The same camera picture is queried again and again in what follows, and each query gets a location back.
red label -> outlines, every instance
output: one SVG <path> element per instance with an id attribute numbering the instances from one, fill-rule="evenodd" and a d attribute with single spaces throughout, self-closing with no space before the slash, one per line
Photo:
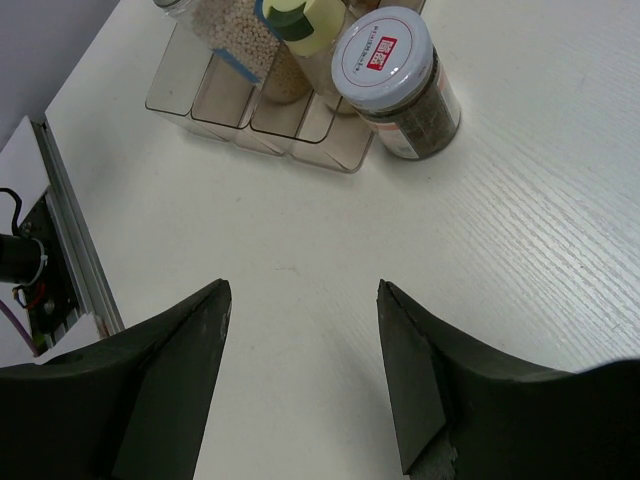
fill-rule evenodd
<path id="1" fill-rule="evenodd" d="M 369 63 L 367 63 L 367 68 L 381 71 L 387 63 L 387 60 L 389 60 L 391 52 L 393 52 L 393 49 L 396 47 L 396 43 L 398 43 L 397 38 L 382 37 Z"/>

white table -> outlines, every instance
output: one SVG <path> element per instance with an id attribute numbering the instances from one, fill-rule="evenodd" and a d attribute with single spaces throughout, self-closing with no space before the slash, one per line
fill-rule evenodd
<path id="1" fill-rule="evenodd" d="M 401 478 L 380 278 L 578 370 L 640 354 L 640 3 L 429 0 L 463 105 L 440 155 L 344 176 L 145 111 L 173 28 L 120 3 L 47 112 L 127 325 L 218 278 L 232 324 L 197 479 Z"/>

clear plastic organizer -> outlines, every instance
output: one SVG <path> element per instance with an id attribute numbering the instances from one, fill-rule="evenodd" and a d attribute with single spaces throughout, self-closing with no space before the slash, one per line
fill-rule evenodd
<path id="1" fill-rule="evenodd" d="M 381 2 L 381 6 L 416 10 L 423 4 L 424 0 Z M 274 65 L 285 48 L 280 47 Z M 311 91 L 292 104 L 274 103 L 267 93 L 279 86 L 269 74 L 262 95 L 189 30 L 177 25 L 146 107 L 195 135 L 344 173 L 357 171 L 373 138 L 367 124 L 357 115 L 333 113 Z"/>

bottle cap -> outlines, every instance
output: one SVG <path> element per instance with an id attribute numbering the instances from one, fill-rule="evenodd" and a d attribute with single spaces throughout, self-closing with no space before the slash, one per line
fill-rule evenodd
<path id="1" fill-rule="evenodd" d="M 267 24 L 289 49 L 302 57 L 329 47 L 342 30 L 346 12 L 341 0 L 264 0 Z"/>
<path id="2" fill-rule="evenodd" d="M 384 110 L 410 96 L 431 72 L 433 42 L 422 17 L 386 7 L 360 18 L 336 48 L 331 75 L 340 94 L 362 110 Z"/>

